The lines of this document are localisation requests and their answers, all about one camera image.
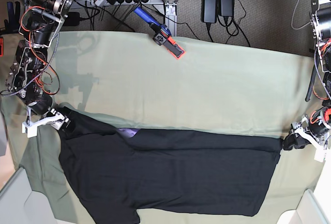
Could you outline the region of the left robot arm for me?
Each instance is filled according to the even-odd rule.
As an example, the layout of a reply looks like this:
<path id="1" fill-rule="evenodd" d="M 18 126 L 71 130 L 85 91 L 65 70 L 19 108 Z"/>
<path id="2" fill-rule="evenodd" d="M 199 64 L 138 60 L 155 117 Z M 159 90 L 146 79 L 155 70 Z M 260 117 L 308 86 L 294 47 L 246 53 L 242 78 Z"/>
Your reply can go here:
<path id="1" fill-rule="evenodd" d="M 315 148 L 314 159 L 324 162 L 330 155 L 330 0 L 311 0 L 310 24 L 314 38 L 313 69 L 305 102 L 315 95 L 322 100 L 322 106 L 291 124 L 282 148 L 290 151 L 311 144 Z"/>

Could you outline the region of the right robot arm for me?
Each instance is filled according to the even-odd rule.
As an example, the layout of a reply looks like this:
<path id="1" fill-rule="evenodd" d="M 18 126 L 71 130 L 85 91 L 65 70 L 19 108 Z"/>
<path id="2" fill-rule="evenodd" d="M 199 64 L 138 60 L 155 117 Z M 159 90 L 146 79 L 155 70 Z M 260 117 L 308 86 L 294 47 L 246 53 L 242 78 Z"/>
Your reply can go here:
<path id="1" fill-rule="evenodd" d="M 1 96 L 17 96 L 26 107 L 22 132 L 35 137 L 38 127 L 50 124 L 59 130 L 69 124 L 67 116 L 53 107 L 53 93 L 46 90 L 42 76 L 52 69 L 53 56 L 48 48 L 59 41 L 62 28 L 73 0 L 24 0 L 25 12 L 19 17 L 19 41 L 16 57 L 5 81 Z"/>

